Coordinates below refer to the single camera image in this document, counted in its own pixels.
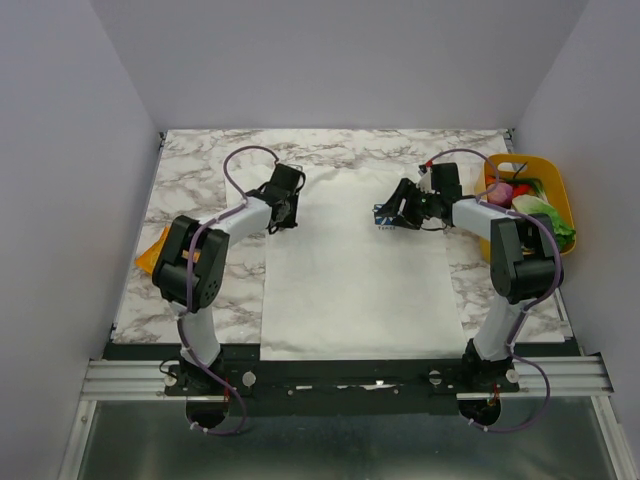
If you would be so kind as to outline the white t-shirt with flower print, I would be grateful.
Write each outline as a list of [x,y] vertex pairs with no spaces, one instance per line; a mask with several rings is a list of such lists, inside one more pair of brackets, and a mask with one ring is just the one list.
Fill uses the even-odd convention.
[[445,236],[379,225],[403,168],[304,167],[297,224],[231,249],[215,322],[268,360],[459,358]]

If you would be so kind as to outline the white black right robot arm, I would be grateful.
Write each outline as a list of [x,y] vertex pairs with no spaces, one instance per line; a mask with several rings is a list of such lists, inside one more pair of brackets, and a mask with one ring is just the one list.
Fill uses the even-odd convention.
[[460,379],[480,392],[510,368],[516,337],[533,306],[551,296],[563,279],[551,219],[528,215],[465,195],[452,162],[421,168],[418,182],[400,180],[374,215],[396,227],[419,230],[427,220],[468,231],[489,242],[490,278],[496,295],[488,317],[469,342]]

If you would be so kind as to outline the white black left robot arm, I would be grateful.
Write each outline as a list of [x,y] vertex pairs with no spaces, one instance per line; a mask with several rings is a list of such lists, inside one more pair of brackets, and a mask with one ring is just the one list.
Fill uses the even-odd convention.
[[228,251],[245,238],[297,226],[299,196],[306,182],[300,166],[277,163],[268,181],[242,191],[235,205],[206,222],[180,215],[156,260],[152,283],[176,315],[180,339],[178,363],[165,373],[170,396],[249,392],[260,361],[257,346],[227,344],[217,338],[212,304],[218,296]]

